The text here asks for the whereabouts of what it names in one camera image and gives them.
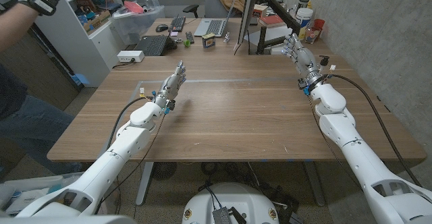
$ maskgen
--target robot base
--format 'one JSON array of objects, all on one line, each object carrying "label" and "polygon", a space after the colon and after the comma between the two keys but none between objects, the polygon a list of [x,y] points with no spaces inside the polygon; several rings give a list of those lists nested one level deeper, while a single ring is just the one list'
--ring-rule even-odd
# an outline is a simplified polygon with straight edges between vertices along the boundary
[{"label": "robot base", "polygon": [[[262,193],[250,186],[239,183],[220,183],[210,186],[222,207],[234,207],[241,215],[246,214],[247,223],[279,223],[273,203]],[[216,209],[219,204],[214,198]],[[184,208],[183,224],[215,223],[213,219],[213,201],[207,189],[192,197]],[[238,223],[233,215],[229,216],[231,223]]]}]

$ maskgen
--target desk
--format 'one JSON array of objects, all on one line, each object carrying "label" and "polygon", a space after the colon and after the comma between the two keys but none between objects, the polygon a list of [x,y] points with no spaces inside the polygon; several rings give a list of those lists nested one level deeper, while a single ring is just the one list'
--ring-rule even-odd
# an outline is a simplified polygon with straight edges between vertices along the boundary
[{"label": "desk", "polygon": [[[240,20],[229,20],[225,32],[231,33],[232,40],[228,44],[217,38],[215,47],[204,49],[201,38],[194,37],[195,43],[189,48],[179,44],[166,56],[145,57],[141,63],[113,69],[51,149],[48,158],[94,161],[118,113],[138,97],[138,87],[143,85],[146,94],[158,90],[161,81],[183,60],[188,80],[180,88],[175,110],[165,117],[145,161],[334,161],[314,121],[308,99],[298,89],[300,76],[290,59],[279,55],[248,55],[247,41],[234,55]],[[170,22],[171,19],[158,19],[148,34],[160,34],[155,32],[156,26]],[[185,25],[178,37],[185,39],[185,32],[194,32],[199,22],[198,19]],[[368,92],[405,159],[426,158],[423,148],[343,58],[333,54],[322,40],[305,46],[317,61],[320,61],[318,55],[330,56],[336,74],[354,80]],[[378,156],[397,159],[363,95],[339,78],[329,82],[346,97],[347,108],[356,119],[360,135]],[[141,105],[132,105],[119,125]],[[342,159],[338,147],[330,144]],[[140,160],[147,150],[142,150],[133,160]]]}]

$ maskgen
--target concrete wall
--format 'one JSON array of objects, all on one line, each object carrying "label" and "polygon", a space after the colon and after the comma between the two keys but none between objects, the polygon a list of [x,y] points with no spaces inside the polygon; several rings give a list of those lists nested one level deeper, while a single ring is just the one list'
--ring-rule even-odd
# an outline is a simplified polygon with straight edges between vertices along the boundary
[{"label": "concrete wall", "polygon": [[[297,1],[285,0],[289,6]],[[432,0],[311,1],[315,17],[325,20],[322,38],[329,48],[425,147],[428,159],[412,170],[432,189]],[[347,202],[339,203],[347,209]],[[355,208],[349,213],[358,215]]]}]

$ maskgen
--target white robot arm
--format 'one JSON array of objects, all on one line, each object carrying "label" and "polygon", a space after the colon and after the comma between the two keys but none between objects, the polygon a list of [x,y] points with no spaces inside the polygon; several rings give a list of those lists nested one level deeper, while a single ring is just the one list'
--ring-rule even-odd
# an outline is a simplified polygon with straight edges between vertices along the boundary
[{"label": "white robot arm", "polygon": [[154,120],[173,109],[174,98],[186,80],[180,61],[151,102],[135,110],[130,121],[117,131],[115,142],[73,184],[35,200],[21,211],[21,217],[78,217],[93,215],[97,206],[124,164],[149,142],[156,128]]},{"label": "white robot arm", "polygon": [[297,35],[286,37],[282,51],[304,79],[299,85],[313,100],[323,133],[342,150],[360,182],[367,202],[378,223],[432,223],[432,192],[393,174],[362,139],[345,98],[324,83],[311,51],[304,48]]}]

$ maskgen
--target red container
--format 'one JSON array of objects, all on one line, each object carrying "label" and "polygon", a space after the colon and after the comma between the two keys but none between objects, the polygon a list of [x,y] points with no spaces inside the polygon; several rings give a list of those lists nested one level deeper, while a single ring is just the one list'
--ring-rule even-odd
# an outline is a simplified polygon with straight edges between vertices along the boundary
[{"label": "red container", "polygon": [[316,28],[323,29],[324,23],[325,23],[325,21],[322,19],[315,19],[313,26]]}]

